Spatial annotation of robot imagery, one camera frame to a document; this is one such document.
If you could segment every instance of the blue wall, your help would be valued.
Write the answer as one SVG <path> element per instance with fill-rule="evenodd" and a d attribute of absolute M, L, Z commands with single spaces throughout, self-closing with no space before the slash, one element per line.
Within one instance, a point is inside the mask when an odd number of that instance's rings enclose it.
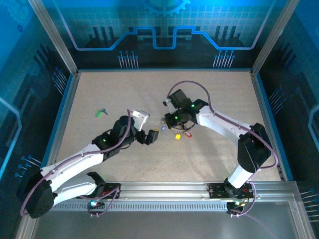
<path fill-rule="evenodd" d="M 44 3 L 79 68 L 126 69 L 251 67 L 286 1 Z"/>
<path fill-rule="evenodd" d="M 300 192 L 314 188 L 315 194 L 319 191 L 318 12 L 317 0 L 299 2 L 260 71 L 293 177 Z M 318 223 L 312 226 L 318 237 Z"/>

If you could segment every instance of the metal frame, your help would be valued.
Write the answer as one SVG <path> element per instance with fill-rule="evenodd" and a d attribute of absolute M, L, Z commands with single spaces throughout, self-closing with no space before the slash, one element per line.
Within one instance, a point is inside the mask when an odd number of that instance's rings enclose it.
<path fill-rule="evenodd" d="M 273 29 L 269 33 L 269 36 L 261 49 L 259 55 L 256 58 L 256 61 L 252 67 L 253 75 L 256 76 L 260 71 L 261 67 L 265 63 L 269 53 L 273 49 L 276 41 L 283 33 L 283 30 L 289 21 L 291 15 L 294 13 L 296 6 L 300 0 L 288 0 L 283 10 L 281 11 Z"/>
<path fill-rule="evenodd" d="M 70 71 L 73 76 L 77 75 L 78 69 L 73 61 L 73 58 L 64 44 L 62 37 L 60 36 L 58 29 L 54 25 L 48 11 L 46 10 L 43 2 L 41 0 L 28 0 L 31 7 L 33 8 L 35 14 L 39 18 L 40 22 L 42 23 L 43 28 L 45 29 L 46 33 L 49 35 L 53 45 L 57 49 L 58 53 L 60 54 L 62 60 L 64 61 L 66 67 Z"/>
<path fill-rule="evenodd" d="M 41 21 L 44 29 L 48 33 L 50 39 L 52 40 L 54 46 L 57 48 L 59 54 L 61 55 L 63 61 L 68 67 L 69 71 L 77 76 L 78 69 L 65 46 L 60 34 L 58 33 L 52 19 L 50 18 L 47 10 L 45 9 L 41 0 L 29 0 L 32 8 L 34 9 L 36 15 Z M 265 108 L 265 102 L 261 97 L 260 86 L 258 81 L 256 81 L 256 75 L 264 64 L 266 58 L 268 57 L 270 51 L 272 50 L 275 42 L 282 33 L 285 25 L 287 24 L 290 16 L 294 12 L 299 0 L 289 0 L 282 10 L 275 26 L 273 27 L 267 41 L 262 48 L 260 54 L 258 55 L 256 62 L 253 66 L 253 84 L 255 87 L 257 98 L 261 99 L 260 107 L 263 113 L 265 126 L 268 132 L 270 132 L 270 139 L 273 147 L 277 152 L 280 152 L 280 147 L 278 146 L 278 141 L 276 140 L 275 133 L 271 127 L 271 121 L 267 110 Z M 66 127 L 67 119 L 71 110 L 72 102 L 75 96 L 77 83 L 79 77 L 74 79 L 70 91 L 67 93 L 67 100 L 62 113 L 62 120 L 58 126 L 56 136 L 52 145 L 52 149 L 49 154 L 48 164 L 53 163 L 56 157 L 62 137 L 63 132 Z M 280 163 L 283 167 L 283 176 L 285 179 L 287 176 L 287 168 L 283 165 L 283 155 L 279 154 Z M 154 203 L 161 203 L 162 205 L 172 205 L 172 203 L 179 203 L 180 205 L 186 205 L 192 203 L 193 205 L 225 205 L 229 200 L 227 199 L 209 199 L 209 194 L 206 190 L 207 182 L 198 183 L 163 183 L 163 182 L 122 182 L 121 186 L 121 196 L 117 200 L 117 204 L 124 203 L 125 205 L 136 205 L 143 203 L 144 205 L 153 205 Z M 257 200 L 256 203 L 260 202 L 288 202 L 291 210 L 291 214 L 295 223 L 295 227 L 299 238 L 309 238 L 314 239 L 314 233 L 312 231 L 310 222 L 308 220 L 303 202 L 295 182 L 256 182 L 257 189 Z M 88 202 L 85 200 L 71 200 L 68 202 L 61 203 L 55 206 L 53 211 L 78 211 L 83 210 L 85 207 L 80 205 L 86 205 Z M 209 206 L 204 209 L 199 206 L 194 211 L 208 210 Z M 121 206 L 115 206 L 114 210 L 126 210 Z M 31 219 L 29 216 L 22 218 L 16 239 L 30 239 L 32 235 L 36 232 L 36 226 L 38 224 L 38 219 Z"/>

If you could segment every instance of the small object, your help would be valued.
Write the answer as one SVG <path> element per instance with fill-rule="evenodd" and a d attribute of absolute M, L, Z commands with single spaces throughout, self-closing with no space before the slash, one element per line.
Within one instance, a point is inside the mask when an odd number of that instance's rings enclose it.
<path fill-rule="evenodd" d="M 97 118 L 97 117 L 100 117 L 101 113 L 102 113 L 102 111 L 97 111 L 97 113 L 95 114 L 95 117 L 96 117 L 96 118 Z"/>
<path fill-rule="evenodd" d="M 185 132 L 185 134 L 186 134 L 186 136 L 189 137 L 189 138 L 192 138 L 192 137 L 193 137 L 193 135 L 191 135 L 190 132 Z"/>
<path fill-rule="evenodd" d="M 16 178 L 22 178 L 22 177 L 23 177 L 23 176 L 19 175 L 18 173 L 15 173 L 14 176 L 15 176 Z"/>
<path fill-rule="evenodd" d="M 33 159 L 35 162 L 39 163 L 39 164 L 42 164 L 39 160 L 36 160 L 35 158 L 32 158 L 31 155 L 28 156 L 28 159 Z"/>
<path fill-rule="evenodd" d="M 105 113 L 106 115 L 108 115 L 108 113 L 106 113 L 106 110 L 103 108 L 101 109 L 101 112 Z"/>
<path fill-rule="evenodd" d="M 22 169 L 26 170 L 26 168 L 25 168 L 25 167 L 23 167 L 21 164 L 19 164 L 19 165 L 18 165 L 18 168 L 19 168 L 19 169 L 21 169 L 21 168 L 22 168 Z"/>

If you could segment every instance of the wire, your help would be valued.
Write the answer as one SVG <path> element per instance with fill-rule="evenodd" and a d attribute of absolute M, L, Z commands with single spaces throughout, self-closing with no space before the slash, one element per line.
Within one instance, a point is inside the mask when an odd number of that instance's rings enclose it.
<path fill-rule="evenodd" d="M 129 146 L 126 146 L 125 148 L 121 148 L 121 149 L 127 149 L 131 146 L 132 143 L 129 144 Z"/>
<path fill-rule="evenodd" d="M 90 213 L 92 217 L 99 217 L 99 216 L 105 214 L 105 213 L 109 210 L 109 208 L 111 207 L 111 204 L 113 203 L 113 201 L 114 201 L 114 199 L 116 198 L 116 196 L 117 196 L 117 194 L 119 193 L 119 191 L 120 191 L 119 188 L 116 188 L 116 189 L 113 189 L 113 190 L 112 190 L 111 192 L 109 192 L 108 194 L 103 195 L 103 197 L 107 197 L 107 196 L 109 196 L 109 195 L 111 195 L 112 193 L 115 192 L 115 194 L 114 194 L 114 196 L 113 196 L 113 198 L 112 198 L 110 204 L 107 206 L 107 208 L 106 208 L 103 212 L 93 214 L 93 213 L 88 209 L 88 213 Z"/>
<path fill-rule="evenodd" d="M 115 148 L 117 148 L 118 146 L 121 145 L 121 143 L 123 143 L 124 139 L 126 138 L 126 136 L 128 135 L 128 133 L 130 132 L 130 129 L 131 129 L 131 114 L 130 114 L 130 110 L 127 110 L 128 112 L 128 116 L 129 116 L 129 120 L 128 120 L 128 125 L 127 125 L 127 128 L 125 130 L 125 133 L 123 135 L 123 137 L 120 139 L 120 141 L 110 147 L 110 148 L 107 148 L 107 149 L 103 149 L 103 150 L 97 150 L 97 151 L 92 151 L 92 152 L 85 152 L 83 154 L 77 154 L 73 157 L 70 157 L 68 158 L 67 160 L 63 161 L 62 163 L 58 164 L 55 168 L 53 168 L 52 170 L 50 170 L 46 175 L 44 175 L 37 183 L 36 185 L 34 185 L 34 187 L 30 190 L 30 192 L 27 194 L 22 206 L 21 206 L 21 209 L 20 209 L 20 215 L 23 217 L 25 215 L 27 215 L 27 213 L 24 213 L 24 210 L 25 210 L 25 206 L 27 204 L 27 202 L 29 201 L 30 197 L 32 196 L 32 194 L 34 193 L 34 191 L 37 189 L 37 187 L 44 181 L 46 180 L 49 176 L 51 176 L 52 174 L 55 173 L 56 170 L 58 170 L 60 167 L 62 167 L 63 165 L 67 164 L 68 162 L 76 159 L 76 158 L 80 158 L 80 157 L 84 157 L 84 156 L 87 156 L 87 155 L 90 155 L 90 154 L 99 154 L 99 153 L 105 153 L 105 152 L 108 152 L 108 151 L 111 151 Z"/>
<path fill-rule="evenodd" d="M 236 123 L 236 122 L 233 122 L 233 121 L 231 121 L 230 119 L 227 119 L 226 117 L 224 117 L 224 116 L 220 115 L 219 113 L 217 113 L 217 112 L 213 109 L 213 107 L 212 107 L 212 105 L 211 105 L 211 98 L 210 98 L 210 94 L 209 94 L 208 90 L 207 90 L 202 84 L 200 84 L 200 83 L 198 83 L 198 82 L 196 82 L 196 81 L 180 81 L 180 82 L 178 82 L 178 83 L 176 83 L 175 85 L 172 86 L 172 88 L 169 90 L 169 92 L 168 92 L 166 98 L 168 98 L 168 97 L 170 96 L 170 93 L 172 92 L 172 90 L 173 90 L 177 85 L 182 84 L 182 83 L 193 83 L 193 84 L 196 84 L 196 85 L 202 87 L 203 90 L 204 90 L 204 91 L 206 92 L 206 94 L 207 94 L 209 108 L 210 108 L 210 110 L 212 111 L 212 113 L 213 113 L 215 116 L 217 116 L 217 117 L 219 117 L 220 119 L 222 119 L 222 120 L 224 120 L 224 121 L 226 121 L 226 122 L 232 124 L 232 125 L 235 126 L 235 127 L 242 128 L 243 130 L 249 132 L 251 135 L 255 136 L 259 141 L 261 141 L 261 142 L 271 151 L 271 153 L 274 155 L 275 163 L 274 163 L 273 165 L 270 165 L 270 166 L 260 167 L 259 169 L 273 168 L 273 167 L 276 167 L 276 166 L 277 166 L 277 164 L 278 164 L 278 162 L 279 162 L 279 160 L 278 160 L 278 155 L 277 155 L 277 153 L 273 150 L 273 148 L 272 148 L 265 140 L 263 140 L 259 135 L 257 135 L 257 134 L 256 134 L 255 132 L 253 132 L 252 130 L 250 130 L 250 129 L 248 129 L 248 128 L 246 128 L 246 127 L 244 127 L 244 126 L 242 126 L 242 125 L 240 125 L 240 124 L 238 124 L 238 123 Z M 253 175 L 249 178 L 249 180 L 252 179 L 253 176 L 254 176 L 256 173 L 257 173 L 257 171 L 256 171 L 255 173 L 253 173 Z"/>
<path fill-rule="evenodd" d="M 238 215 L 239 217 L 241 217 L 241 216 L 247 214 L 247 213 L 253 208 L 253 206 L 254 206 L 254 204 L 255 204 L 255 201 L 256 201 L 256 194 L 257 194 L 256 186 L 255 186 L 255 184 L 254 184 L 252 181 L 249 181 L 248 183 L 250 183 L 250 184 L 253 186 L 253 188 L 254 188 L 253 202 L 251 203 L 251 205 L 250 205 L 250 207 L 248 208 L 247 211 L 241 212 L 241 213 Z"/>
<path fill-rule="evenodd" d="M 230 209 L 231 211 L 233 211 L 233 212 L 236 212 L 236 213 L 241 213 L 241 211 L 239 211 L 239 210 L 236 210 L 236 209 Z M 279 239 L 277 236 L 275 236 L 275 234 L 273 234 L 272 233 L 272 231 L 268 228 L 268 227 L 266 227 L 260 220 L 258 220 L 257 218 L 255 218 L 255 217 L 253 217 L 253 216 L 251 216 L 251 215 L 249 215 L 249 214 L 246 214 L 246 216 L 247 217 L 249 217 L 250 219 L 252 219 L 252 220 L 254 220 L 254 221 L 256 221 L 257 223 L 259 223 L 264 229 L 266 229 L 268 232 L 269 232 L 269 234 L 271 234 L 275 239 Z"/>
<path fill-rule="evenodd" d="M 191 127 L 185 128 L 185 124 L 182 124 L 181 127 L 185 130 L 185 131 L 189 131 L 191 128 L 193 128 L 196 124 L 194 123 Z"/>
<path fill-rule="evenodd" d="M 108 209 L 110 208 L 110 206 L 111 206 L 111 204 L 113 203 L 114 199 L 116 198 L 116 196 L 117 196 L 118 193 L 120 192 L 120 189 L 119 189 L 119 188 L 115 188 L 115 189 L 113 189 L 112 191 L 110 191 L 109 193 L 107 193 L 107 194 L 105 194 L 105 195 L 103 195 L 103 196 L 97 197 L 97 198 L 88 198 L 88 197 L 85 197 L 85 196 L 80 196 L 80 198 L 86 199 L 86 200 L 101 200 L 101 199 L 103 199 L 103 198 L 106 198 L 106 197 L 112 195 L 112 193 L 114 193 L 114 192 L 115 192 L 115 194 L 114 194 L 114 196 L 113 196 L 113 198 L 112 198 L 110 204 L 108 205 L 108 207 L 107 207 L 103 212 L 93 214 L 93 213 L 90 211 L 90 209 L 88 209 L 88 213 L 91 214 L 92 217 L 98 217 L 98 216 L 101 216 L 101 215 L 105 214 L 105 213 L 108 211 Z"/>

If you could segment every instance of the robotic arm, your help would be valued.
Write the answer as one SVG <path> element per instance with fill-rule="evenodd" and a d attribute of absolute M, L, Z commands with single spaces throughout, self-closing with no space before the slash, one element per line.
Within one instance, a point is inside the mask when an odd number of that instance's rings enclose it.
<path fill-rule="evenodd" d="M 271 155 L 270 150 L 262 142 L 241 128 L 250 128 L 270 144 L 265 128 L 259 123 L 249 125 L 217 111 L 212 112 L 207 102 L 203 100 L 192 102 L 182 90 L 171 94 L 163 104 L 169 109 L 169 113 L 164 116 L 168 128 L 192 121 L 227 137 L 238 147 L 238 165 L 224 181 L 224 189 L 230 197 L 236 194 Z"/>
<path fill-rule="evenodd" d="M 135 140 L 146 145 L 154 143 L 159 132 L 150 130 L 149 134 L 146 135 L 145 131 L 142 130 L 149 116 L 143 111 L 131 111 L 130 129 L 123 142 L 117 147 L 114 146 L 120 142 L 127 130 L 128 116 L 120 117 L 111 130 L 97 136 L 91 144 L 78 153 L 58 163 L 29 173 L 27 178 L 21 182 L 17 192 L 17 196 L 22 203 L 34 186 L 42 181 L 31 196 L 27 198 L 25 209 L 29 215 L 32 218 L 41 217 L 54 205 L 78 196 L 85 195 L 89 198 L 101 196 L 105 192 L 106 183 L 99 174 L 96 172 L 90 172 L 83 176 L 78 174 L 115 156 L 123 147 L 131 145 Z M 111 148 L 113 149 L 99 153 L 101 150 Z"/>

